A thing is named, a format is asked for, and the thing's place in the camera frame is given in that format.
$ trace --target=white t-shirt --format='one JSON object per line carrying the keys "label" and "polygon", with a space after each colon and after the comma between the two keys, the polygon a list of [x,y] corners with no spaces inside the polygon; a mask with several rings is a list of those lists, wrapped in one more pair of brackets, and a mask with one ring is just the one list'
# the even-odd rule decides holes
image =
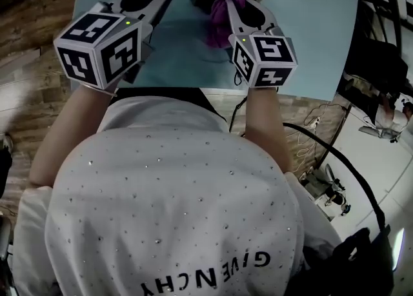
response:
{"label": "white t-shirt", "polygon": [[54,189],[23,194],[20,295],[284,294],[304,245],[325,258],[339,237],[291,173],[225,127],[174,99],[109,107]]}
{"label": "white t-shirt", "polygon": [[408,119],[405,114],[399,110],[394,110],[393,120],[390,120],[386,116],[386,111],[383,106],[379,104],[376,113],[376,122],[375,125],[378,129],[390,129],[395,132],[402,132],[408,124]]}

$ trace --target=black cable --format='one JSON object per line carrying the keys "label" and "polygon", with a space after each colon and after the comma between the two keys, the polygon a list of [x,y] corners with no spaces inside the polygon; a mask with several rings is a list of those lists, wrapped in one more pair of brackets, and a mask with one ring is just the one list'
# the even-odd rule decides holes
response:
{"label": "black cable", "polygon": [[239,104],[235,106],[234,112],[232,113],[231,123],[230,123],[230,133],[232,130],[232,125],[234,124],[235,115],[237,114],[237,111],[243,106],[245,101],[247,101],[247,97],[245,97]]}
{"label": "black cable", "polygon": [[241,85],[241,83],[243,82],[243,80],[242,80],[242,78],[238,75],[238,72],[235,72],[235,75],[234,75],[234,84],[236,85],[236,86],[238,86],[238,85]]}
{"label": "black cable", "polygon": [[15,217],[17,216],[16,212],[10,210],[9,208],[7,208],[6,206],[0,206],[0,208],[6,209],[10,212],[10,216]]}
{"label": "black cable", "polygon": [[334,156],[336,156],[350,170],[350,172],[354,175],[354,177],[357,179],[360,186],[362,187],[362,189],[366,193],[367,198],[368,198],[368,200],[370,201],[370,203],[373,207],[374,213],[376,214],[377,222],[379,224],[379,229],[381,231],[383,231],[384,228],[385,228],[385,214],[383,213],[383,211],[379,207],[379,204],[377,203],[377,200],[374,197],[374,194],[373,194],[372,189],[370,188],[370,185],[368,184],[366,179],[364,179],[363,176],[352,166],[350,161],[342,153],[340,153],[338,150],[336,150],[333,146],[325,143],[319,137],[317,137],[313,133],[309,132],[306,128],[303,128],[301,126],[294,125],[294,124],[291,124],[291,123],[283,123],[283,125],[286,126],[287,128],[293,128],[297,131],[300,131],[301,133],[305,134],[307,137],[317,141],[321,146],[323,146],[330,153],[332,153]]}

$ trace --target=cable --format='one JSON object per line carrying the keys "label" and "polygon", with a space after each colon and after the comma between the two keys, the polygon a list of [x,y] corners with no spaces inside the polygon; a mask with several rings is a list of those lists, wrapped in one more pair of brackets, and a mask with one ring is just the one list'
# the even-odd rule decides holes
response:
{"label": "cable", "polygon": [[309,123],[307,123],[307,124],[305,123],[305,121],[306,121],[306,120],[310,117],[311,113],[312,113],[314,110],[316,110],[316,109],[320,109],[320,108],[321,108],[322,106],[324,106],[324,105],[326,106],[326,108],[325,108],[325,110],[324,110],[324,113],[323,113],[323,115],[318,116],[318,117],[323,117],[323,116],[324,116],[325,111],[327,110],[327,106],[329,106],[329,107],[340,106],[342,109],[347,110],[347,108],[346,108],[346,107],[341,106],[341,105],[340,105],[340,104],[338,104],[338,103],[334,103],[334,104],[323,103],[323,104],[319,105],[318,107],[315,107],[315,108],[311,109],[311,111],[308,113],[308,115],[304,118],[303,125],[304,125],[304,126],[308,126],[308,125],[310,125],[312,121],[310,121],[310,122],[309,122]]}
{"label": "cable", "polygon": [[288,128],[293,128],[297,131],[300,131],[300,132],[304,133],[307,137],[313,138],[313,140],[317,141],[321,146],[323,146],[330,153],[332,153],[334,156],[336,156],[350,170],[350,172],[354,175],[354,177],[357,179],[360,186],[362,187],[362,189],[366,193],[367,198],[368,198],[368,200],[370,201],[370,203],[373,207],[374,213],[376,214],[377,221],[378,221],[378,224],[379,224],[379,229],[381,231],[383,231],[385,229],[385,214],[383,213],[383,211],[379,207],[379,204],[377,203],[377,200],[374,197],[374,194],[373,194],[372,189],[370,188],[370,185],[368,184],[366,179],[364,179],[363,176],[353,167],[353,165],[350,163],[350,161],[342,153],[340,153],[338,150],[336,150],[333,146],[325,143],[319,137],[317,137],[316,135],[309,132],[307,129],[305,129],[301,126],[298,126],[298,125],[291,124],[291,123],[283,123],[283,125],[288,127]]}
{"label": "cable", "polygon": [[10,216],[15,217],[17,216],[16,212],[10,210],[9,208],[7,208],[6,206],[0,206],[0,208],[6,209],[10,212]]}
{"label": "cable", "polygon": [[232,113],[231,123],[230,123],[230,133],[232,130],[232,125],[234,124],[235,115],[237,114],[237,111],[243,106],[245,101],[247,101],[247,97],[245,97],[239,104],[235,106],[234,112]]}
{"label": "cable", "polygon": [[242,80],[242,78],[238,75],[238,72],[235,72],[235,75],[234,75],[234,84],[236,85],[236,86],[239,86],[239,85],[241,85],[241,83],[243,82],[243,80]]}

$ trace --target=person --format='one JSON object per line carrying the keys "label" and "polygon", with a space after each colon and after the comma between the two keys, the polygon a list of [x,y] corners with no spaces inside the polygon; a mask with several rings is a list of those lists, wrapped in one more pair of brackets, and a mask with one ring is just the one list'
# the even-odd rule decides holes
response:
{"label": "person", "polygon": [[0,198],[5,193],[8,171],[12,167],[13,140],[8,133],[0,135]]}
{"label": "person", "polygon": [[390,107],[387,96],[384,94],[380,94],[381,104],[379,104],[375,97],[369,97],[353,86],[339,86],[339,93],[365,112],[378,130],[392,130],[401,133],[413,114],[412,103],[405,103],[403,111],[400,112]]}
{"label": "person", "polygon": [[275,89],[248,91],[242,138],[199,89],[119,89],[108,107],[115,87],[80,86],[35,155],[20,296],[283,295],[303,249],[331,256],[341,241],[291,173]]}

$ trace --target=pink cloth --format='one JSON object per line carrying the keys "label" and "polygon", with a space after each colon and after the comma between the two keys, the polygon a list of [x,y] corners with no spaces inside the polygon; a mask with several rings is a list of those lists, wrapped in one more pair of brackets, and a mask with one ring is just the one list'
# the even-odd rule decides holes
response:
{"label": "pink cloth", "polygon": [[[245,7],[246,0],[233,0],[240,8]],[[215,0],[211,8],[211,27],[206,44],[211,47],[227,48],[230,46],[228,36],[231,34],[230,20],[225,0]]]}

